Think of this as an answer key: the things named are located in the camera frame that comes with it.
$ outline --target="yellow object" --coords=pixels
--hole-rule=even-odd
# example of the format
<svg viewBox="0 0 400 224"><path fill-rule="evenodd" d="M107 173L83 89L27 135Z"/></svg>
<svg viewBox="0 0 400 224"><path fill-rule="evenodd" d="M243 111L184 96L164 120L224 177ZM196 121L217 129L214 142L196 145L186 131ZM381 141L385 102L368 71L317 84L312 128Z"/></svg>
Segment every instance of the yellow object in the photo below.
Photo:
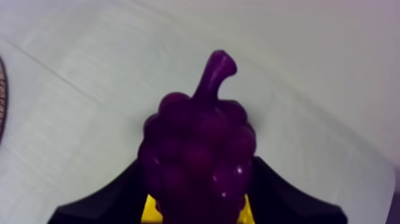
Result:
<svg viewBox="0 0 400 224"><path fill-rule="evenodd" d="M253 214L251 213L249 198L247 195L245 197L246 205L245 208L240 212L238 223L255 224ZM142 222L161 223L162 221L163 216L155 208L155 199L150 195L147 195L147 200L142 215Z"/></svg>

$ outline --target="purple object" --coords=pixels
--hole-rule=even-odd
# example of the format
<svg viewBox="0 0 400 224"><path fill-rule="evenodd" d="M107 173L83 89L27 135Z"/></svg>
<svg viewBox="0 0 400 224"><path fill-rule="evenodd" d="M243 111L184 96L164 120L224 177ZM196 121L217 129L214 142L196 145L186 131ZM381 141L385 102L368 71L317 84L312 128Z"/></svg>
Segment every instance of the purple object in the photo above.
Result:
<svg viewBox="0 0 400 224"><path fill-rule="evenodd" d="M245 109L218 99L236 72L229 55L213 52L193 97L167 94L145 122L138 160L164 223L238 221L256 140Z"/></svg>

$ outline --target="white surface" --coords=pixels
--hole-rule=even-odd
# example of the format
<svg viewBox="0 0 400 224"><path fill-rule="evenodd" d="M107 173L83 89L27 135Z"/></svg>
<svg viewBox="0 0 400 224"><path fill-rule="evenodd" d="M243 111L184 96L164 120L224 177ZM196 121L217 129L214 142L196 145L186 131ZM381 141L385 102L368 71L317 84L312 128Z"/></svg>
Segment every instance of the white surface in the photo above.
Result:
<svg viewBox="0 0 400 224"><path fill-rule="evenodd" d="M260 58L197 34L134 1L0 0L10 79L0 223L46 223L57 205L115 178L136 157L145 117L166 92L193 92L215 48L237 61L221 96L248 109L257 153L301 190L342 206L350 224L384 223L395 184L386 160L274 68L256 66Z"/></svg>
<svg viewBox="0 0 400 224"><path fill-rule="evenodd" d="M380 150L400 176L400 1L142 2L274 70Z"/></svg>

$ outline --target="grape stem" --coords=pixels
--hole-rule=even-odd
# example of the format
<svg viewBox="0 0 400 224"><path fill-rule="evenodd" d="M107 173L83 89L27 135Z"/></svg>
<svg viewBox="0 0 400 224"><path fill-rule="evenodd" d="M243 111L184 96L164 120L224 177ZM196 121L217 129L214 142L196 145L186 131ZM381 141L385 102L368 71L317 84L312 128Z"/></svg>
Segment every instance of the grape stem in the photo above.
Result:
<svg viewBox="0 0 400 224"><path fill-rule="evenodd" d="M208 59L193 99L202 104L214 105L223 81L237 71L235 61L225 51L214 51Z"/></svg>

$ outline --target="white table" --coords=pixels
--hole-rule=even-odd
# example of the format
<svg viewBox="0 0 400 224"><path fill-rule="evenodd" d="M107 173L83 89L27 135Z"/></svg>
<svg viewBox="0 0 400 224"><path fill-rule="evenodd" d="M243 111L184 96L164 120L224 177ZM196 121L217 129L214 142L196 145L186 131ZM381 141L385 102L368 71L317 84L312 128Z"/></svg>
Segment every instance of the white table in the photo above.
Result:
<svg viewBox="0 0 400 224"><path fill-rule="evenodd" d="M350 224L384 223L394 172L371 146L239 46L128 0L0 0L10 80L0 223L46 223L57 205L115 178L136 157L145 117L165 93L193 92L216 48L239 66L221 96L248 109L257 154L301 190L342 206Z"/></svg>

